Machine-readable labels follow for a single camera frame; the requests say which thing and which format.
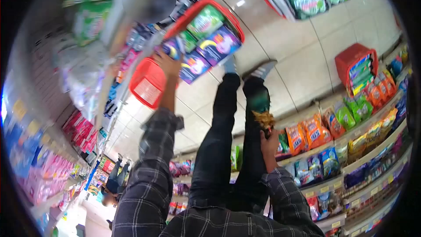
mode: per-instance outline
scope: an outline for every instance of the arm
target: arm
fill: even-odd
[[[173,157],[175,131],[183,127],[176,117],[174,95],[181,64],[161,53],[167,76],[160,107],[144,125],[139,150],[142,160],[131,169],[127,187],[120,198],[113,222],[113,236],[158,236],[166,225],[173,182],[169,162]]]
[[[313,222],[307,200],[295,185],[291,174],[285,168],[279,167],[276,162],[278,134],[279,132],[274,129],[270,138],[266,140],[264,133],[262,131],[260,133],[260,148],[268,172],[263,180],[269,188],[273,219],[310,236],[324,236],[323,231]]]

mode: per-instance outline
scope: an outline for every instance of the shoe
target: shoe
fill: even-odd
[[[238,74],[237,66],[235,65],[235,57],[231,55],[226,62],[224,62],[225,74]]]
[[[255,77],[262,78],[263,80],[265,80],[266,76],[273,69],[273,67],[275,67],[275,65],[277,63],[278,63],[277,60],[263,61],[259,65],[257,65],[253,69],[251,69],[250,71],[248,71],[245,74],[243,74],[243,76],[241,76],[241,78],[243,79],[244,82],[250,76],[255,76]]]

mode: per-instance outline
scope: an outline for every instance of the sanitary pad package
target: sanitary pad package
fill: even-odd
[[[108,17],[111,1],[85,2],[75,15],[73,33],[79,46],[96,40]]]
[[[201,40],[221,27],[224,20],[225,17],[216,8],[207,5],[192,22],[187,25],[187,29],[193,36]]]
[[[329,9],[326,0],[289,0],[297,19],[306,19]]]
[[[191,84],[200,75],[204,74],[211,65],[199,53],[192,51],[184,55],[180,78]]]
[[[197,52],[215,66],[225,57],[240,48],[241,42],[237,36],[225,25],[203,40],[196,48]]]

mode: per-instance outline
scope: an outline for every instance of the tiled floor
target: tiled floor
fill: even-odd
[[[294,113],[315,97],[332,93],[341,84],[334,57],[348,46],[359,42],[380,55],[400,35],[387,0],[350,0],[297,23],[280,18],[263,0],[215,1],[234,12],[244,31],[246,40],[235,54],[240,74],[260,61],[279,61],[265,82],[276,117]],[[174,154],[200,145],[211,124],[213,98],[223,74],[223,69],[216,67],[192,85],[183,82],[178,87],[176,113],[184,116],[186,128],[176,134]],[[246,103],[240,88],[237,101],[233,133],[244,130]],[[117,152],[138,158],[140,125],[151,113],[130,97],[110,135],[106,153],[115,159]]]

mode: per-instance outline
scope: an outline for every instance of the leg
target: leg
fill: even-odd
[[[196,155],[189,205],[195,200],[212,199],[215,205],[224,205],[229,191],[231,172],[231,143],[234,114],[237,110],[237,74],[225,74],[218,86],[213,103],[212,127]]]
[[[117,179],[117,174],[118,174],[118,169],[121,165],[122,159],[119,158],[118,161],[115,163],[114,168],[112,169],[111,173],[108,176],[108,179],[112,179],[112,180],[116,180]]]
[[[130,162],[127,161],[127,163],[123,166],[123,170],[118,174],[117,176],[117,183],[118,186],[122,186],[124,183],[124,178],[126,177],[127,171],[129,170]]]
[[[270,96],[263,85],[276,61],[263,63],[245,80],[243,92],[247,99],[245,109],[245,136],[243,144],[243,164],[230,196],[229,209],[260,213],[266,205],[268,192],[260,178],[266,173],[266,165],[260,151],[260,125],[252,111],[269,108]]]

